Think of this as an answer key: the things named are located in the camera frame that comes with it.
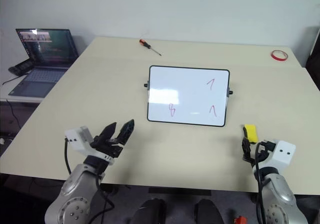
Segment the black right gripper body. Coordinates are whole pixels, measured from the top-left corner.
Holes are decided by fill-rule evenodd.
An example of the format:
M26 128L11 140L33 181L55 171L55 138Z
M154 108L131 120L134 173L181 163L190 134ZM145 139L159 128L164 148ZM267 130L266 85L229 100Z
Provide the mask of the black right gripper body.
M253 162L262 162L266 160L271 152L275 149L275 143L271 141L262 141L256 145L253 155Z

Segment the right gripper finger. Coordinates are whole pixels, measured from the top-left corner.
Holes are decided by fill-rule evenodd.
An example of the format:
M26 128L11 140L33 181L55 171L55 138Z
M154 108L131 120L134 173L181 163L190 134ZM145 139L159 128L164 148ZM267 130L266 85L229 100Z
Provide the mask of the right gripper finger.
M243 150L243 160L246 161L246 162L251 162L252 158L251 158L251 149L250 149L250 142L249 142L249 139L248 139L248 132L247 132L247 129L246 127L244 126L243 127L243 133L244 133L244 137L242 139L242 150Z

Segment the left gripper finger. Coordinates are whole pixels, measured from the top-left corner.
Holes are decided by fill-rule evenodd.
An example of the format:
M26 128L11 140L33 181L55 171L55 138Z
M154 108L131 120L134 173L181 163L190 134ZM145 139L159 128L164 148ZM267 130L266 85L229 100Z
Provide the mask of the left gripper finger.
M109 140L112 138L115 130L116 130L116 122L106 126L101 134L96 137L96 141L98 144L104 143L105 141Z
M134 123L135 121L132 119L130 121L128 121L127 123L125 123L123 125L123 127L121 128L119 135L117 136L117 141L118 143L120 143L121 145L125 145L128 141L128 139L130 138L131 134L134 131Z

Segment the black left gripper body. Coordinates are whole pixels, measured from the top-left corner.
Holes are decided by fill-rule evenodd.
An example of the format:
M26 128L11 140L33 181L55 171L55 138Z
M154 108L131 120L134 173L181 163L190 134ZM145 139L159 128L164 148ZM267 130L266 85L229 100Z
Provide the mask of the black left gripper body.
M118 158L123 150L123 147L119 146L121 144L116 138L105 138L104 136L95 136L93 142L90 146L104 153L112 158Z

